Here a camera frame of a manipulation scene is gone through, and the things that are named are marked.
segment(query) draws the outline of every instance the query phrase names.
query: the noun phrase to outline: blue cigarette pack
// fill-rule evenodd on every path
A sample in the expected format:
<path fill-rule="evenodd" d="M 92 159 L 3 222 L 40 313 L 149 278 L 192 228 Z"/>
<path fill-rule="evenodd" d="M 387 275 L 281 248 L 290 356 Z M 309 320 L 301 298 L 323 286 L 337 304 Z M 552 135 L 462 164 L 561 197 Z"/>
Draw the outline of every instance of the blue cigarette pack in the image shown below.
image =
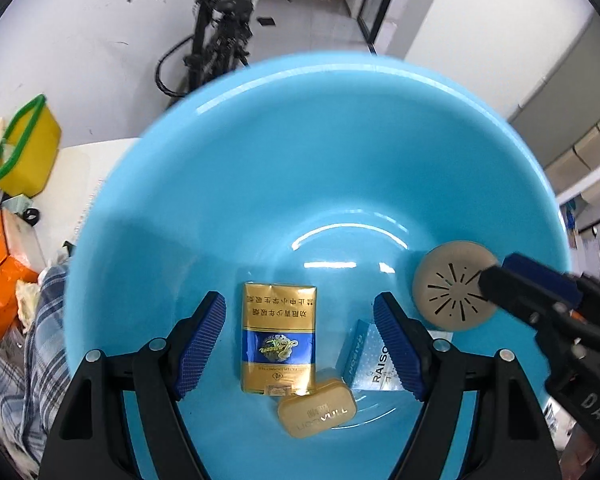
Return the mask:
<path fill-rule="evenodd" d="M 451 341 L 452 332 L 429 330 L 434 339 Z M 358 320 L 342 378 L 352 390 L 403 390 L 394 363 L 375 324 Z"/>

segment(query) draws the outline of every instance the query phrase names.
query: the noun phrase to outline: air vent cover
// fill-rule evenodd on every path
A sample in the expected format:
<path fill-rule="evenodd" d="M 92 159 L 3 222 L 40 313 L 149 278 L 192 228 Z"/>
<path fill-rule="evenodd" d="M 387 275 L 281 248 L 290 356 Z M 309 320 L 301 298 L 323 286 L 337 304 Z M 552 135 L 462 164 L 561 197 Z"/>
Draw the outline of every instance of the air vent cover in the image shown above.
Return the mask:
<path fill-rule="evenodd" d="M 468 330 L 496 311 L 478 288 L 480 272 L 498 261 L 473 242 L 442 244 L 422 259 L 413 278 L 413 300 L 422 316 L 450 331 Z"/>

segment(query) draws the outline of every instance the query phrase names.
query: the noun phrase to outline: black cable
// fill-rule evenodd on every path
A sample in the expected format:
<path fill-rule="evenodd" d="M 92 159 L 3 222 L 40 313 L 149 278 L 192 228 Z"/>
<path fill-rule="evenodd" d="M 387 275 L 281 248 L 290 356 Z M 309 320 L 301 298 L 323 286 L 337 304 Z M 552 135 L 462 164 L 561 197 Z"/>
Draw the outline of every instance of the black cable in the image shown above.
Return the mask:
<path fill-rule="evenodd" d="M 154 78 L 155 84 L 163 94 L 167 94 L 169 97 L 184 97 L 185 95 L 187 95 L 187 93 L 186 92 L 174 92 L 172 90 L 169 90 L 164 85 L 164 83 L 160 79 L 160 69 L 162 68 L 162 64 L 164 63 L 165 59 L 167 59 L 171 54 L 173 54 L 181 46 L 183 46 L 185 43 L 187 43 L 187 41 L 193 40 L 194 36 L 195 36 L 195 34 L 189 34 L 184 40 L 182 40 L 180 43 L 178 43 L 176 46 L 174 46 L 170 51 L 168 51 L 164 56 L 162 56 L 160 58 L 160 61 L 158 61 L 158 65 L 156 65 L 156 67 L 155 67 L 155 78 Z"/>

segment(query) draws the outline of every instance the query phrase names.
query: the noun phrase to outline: bicycle frame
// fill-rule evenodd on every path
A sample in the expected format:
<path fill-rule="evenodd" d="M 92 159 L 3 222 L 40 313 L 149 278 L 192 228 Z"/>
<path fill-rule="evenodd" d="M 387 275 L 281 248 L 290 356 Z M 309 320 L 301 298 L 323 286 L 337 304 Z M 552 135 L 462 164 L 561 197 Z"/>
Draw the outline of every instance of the bicycle frame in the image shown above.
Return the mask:
<path fill-rule="evenodd" d="M 189 73 L 188 86 L 189 92 L 202 86 L 202 63 L 203 56 L 202 52 L 205 46 L 205 33 L 206 28 L 211 24 L 211 18 L 213 16 L 212 9 L 213 0 L 200 0 L 200 8 L 198 9 L 198 16 L 196 18 L 196 26 L 194 28 L 194 37 L 191 42 L 191 54 L 187 63 L 187 69 Z"/>

